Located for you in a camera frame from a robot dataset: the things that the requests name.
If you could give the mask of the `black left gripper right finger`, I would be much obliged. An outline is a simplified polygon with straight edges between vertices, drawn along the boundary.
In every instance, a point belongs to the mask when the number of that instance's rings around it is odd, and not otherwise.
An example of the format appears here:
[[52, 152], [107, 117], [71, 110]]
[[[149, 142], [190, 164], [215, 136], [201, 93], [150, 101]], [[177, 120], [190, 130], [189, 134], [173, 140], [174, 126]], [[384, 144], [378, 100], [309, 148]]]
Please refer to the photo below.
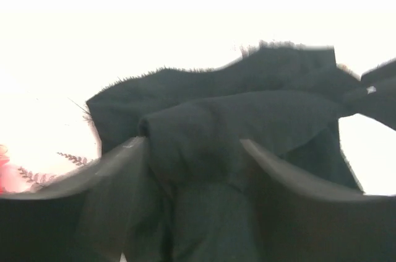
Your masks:
[[395, 198], [311, 175], [257, 143], [241, 142], [248, 194], [270, 261], [394, 261]]

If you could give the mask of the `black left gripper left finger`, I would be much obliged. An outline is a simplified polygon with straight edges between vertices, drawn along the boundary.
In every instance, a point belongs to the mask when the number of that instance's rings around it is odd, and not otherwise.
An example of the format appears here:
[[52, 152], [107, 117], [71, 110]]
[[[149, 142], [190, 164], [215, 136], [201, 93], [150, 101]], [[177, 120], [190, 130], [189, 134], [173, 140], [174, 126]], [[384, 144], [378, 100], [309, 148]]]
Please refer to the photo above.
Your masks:
[[139, 184], [144, 138], [36, 192], [1, 196], [2, 261], [119, 261]]

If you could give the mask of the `black t-shirt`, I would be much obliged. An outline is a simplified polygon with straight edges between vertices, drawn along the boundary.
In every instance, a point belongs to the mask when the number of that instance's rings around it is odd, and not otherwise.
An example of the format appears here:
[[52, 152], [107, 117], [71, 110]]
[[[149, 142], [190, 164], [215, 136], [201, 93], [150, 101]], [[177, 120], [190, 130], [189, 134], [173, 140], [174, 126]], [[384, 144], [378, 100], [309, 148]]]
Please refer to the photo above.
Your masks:
[[343, 158], [338, 121], [359, 113], [395, 128], [395, 62], [357, 79], [333, 49], [262, 46], [219, 70], [126, 79], [87, 106], [103, 154], [146, 141], [128, 261], [270, 261], [242, 140], [364, 194]]

